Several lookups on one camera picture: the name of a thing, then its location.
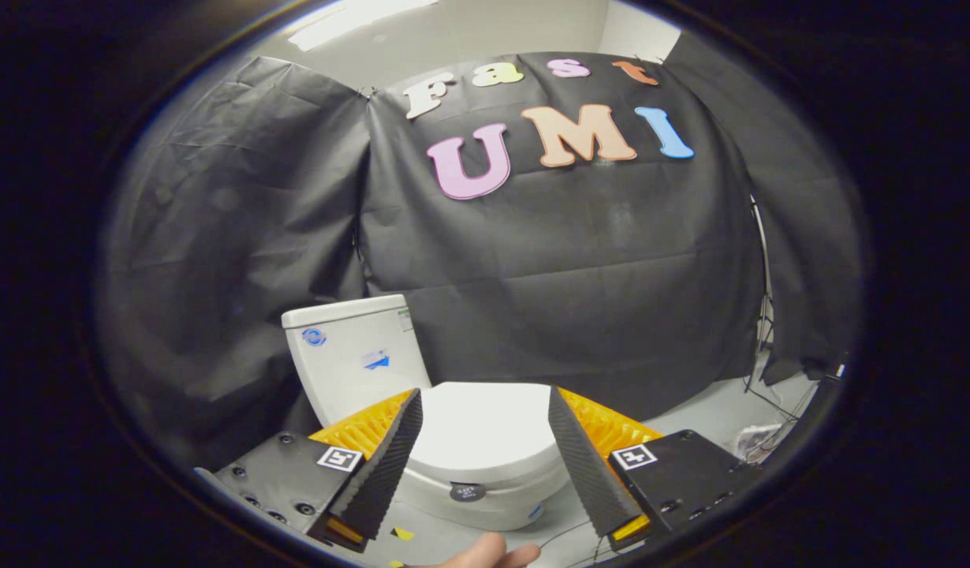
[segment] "round black sticker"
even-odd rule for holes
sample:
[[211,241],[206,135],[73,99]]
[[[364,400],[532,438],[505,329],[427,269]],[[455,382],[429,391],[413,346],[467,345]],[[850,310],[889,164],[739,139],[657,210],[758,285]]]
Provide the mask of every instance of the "round black sticker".
[[453,482],[450,482],[450,485],[453,485],[450,489],[450,499],[458,503],[474,503],[485,496],[485,488],[481,485]]

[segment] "toilet bowl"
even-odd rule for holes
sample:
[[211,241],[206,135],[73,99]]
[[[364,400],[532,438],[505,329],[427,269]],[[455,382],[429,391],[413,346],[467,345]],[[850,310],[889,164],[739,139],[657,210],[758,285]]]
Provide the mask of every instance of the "toilet bowl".
[[569,481],[547,423],[550,387],[446,382],[423,392],[423,429],[394,498],[447,521],[514,531]]
[[460,525],[513,531],[538,520],[545,500],[569,481],[547,423],[550,387],[432,387],[405,296],[295,309],[282,327],[324,427],[421,389],[423,425],[395,500]]

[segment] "foam letter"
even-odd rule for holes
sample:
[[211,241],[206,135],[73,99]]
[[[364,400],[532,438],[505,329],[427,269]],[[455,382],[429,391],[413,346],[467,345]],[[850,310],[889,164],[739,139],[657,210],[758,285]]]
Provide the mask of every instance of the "foam letter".
[[615,67],[619,67],[622,71],[625,71],[627,75],[632,77],[632,79],[638,80],[640,83],[646,83],[647,85],[658,85],[656,79],[652,77],[647,77],[647,74],[643,71],[639,65],[630,64],[627,61],[615,61],[613,64]]
[[489,167],[485,175],[474,179],[464,175],[464,165],[461,164],[460,147],[464,145],[464,139],[454,137],[432,144],[425,154],[435,162],[439,189],[454,199],[471,199],[492,193],[506,183],[509,177],[509,154],[502,141],[505,131],[506,125],[502,123],[485,125],[475,130],[473,136],[485,143]]
[[590,75],[590,69],[580,65],[576,60],[551,60],[549,61],[551,75],[556,77],[585,77]]
[[490,62],[475,69],[475,78],[471,83],[475,87],[489,87],[499,83],[516,83],[524,79],[524,74],[517,71],[517,66],[511,62]]
[[659,108],[641,106],[636,108],[636,114],[646,118],[657,133],[657,137],[661,139],[661,154],[668,158],[691,158],[695,155],[695,152],[688,148],[677,135],[671,122],[668,122],[668,113]]
[[448,80],[453,80],[453,73],[441,73],[405,89],[405,96],[409,98],[409,102],[412,104],[412,110],[405,116],[412,119],[439,107],[438,99],[432,97],[442,97],[446,94],[446,82]]
[[618,132],[611,120],[611,108],[603,104],[585,104],[580,107],[579,123],[565,118],[565,115],[550,106],[536,106],[520,112],[521,116],[532,120],[538,134],[545,144],[542,164],[549,168],[568,166],[576,161],[575,155],[567,151],[566,143],[583,159],[594,157],[594,140],[600,144],[597,155],[604,159],[633,159],[634,151]]

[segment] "hand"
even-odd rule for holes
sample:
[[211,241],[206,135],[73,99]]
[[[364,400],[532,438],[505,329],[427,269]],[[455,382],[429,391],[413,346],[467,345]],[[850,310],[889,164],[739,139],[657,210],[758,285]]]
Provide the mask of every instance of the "hand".
[[524,545],[506,552],[506,539],[502,535],[485,532],[468,550],[431,568],[524,568],[541,554],[538,545]]

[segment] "blue letter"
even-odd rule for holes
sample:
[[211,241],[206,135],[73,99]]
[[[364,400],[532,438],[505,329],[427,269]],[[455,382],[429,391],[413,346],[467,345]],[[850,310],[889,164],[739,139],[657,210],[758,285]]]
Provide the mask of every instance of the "blue letter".
[[668,113],[659,108],[641,106],[636,108],[636,114],[646,118],[654,133],[657,133],[657,137],[661,139],[661,154],[668,158],[691,158],[695,155],[695,152],[677,136],[675,129],[668,122]]

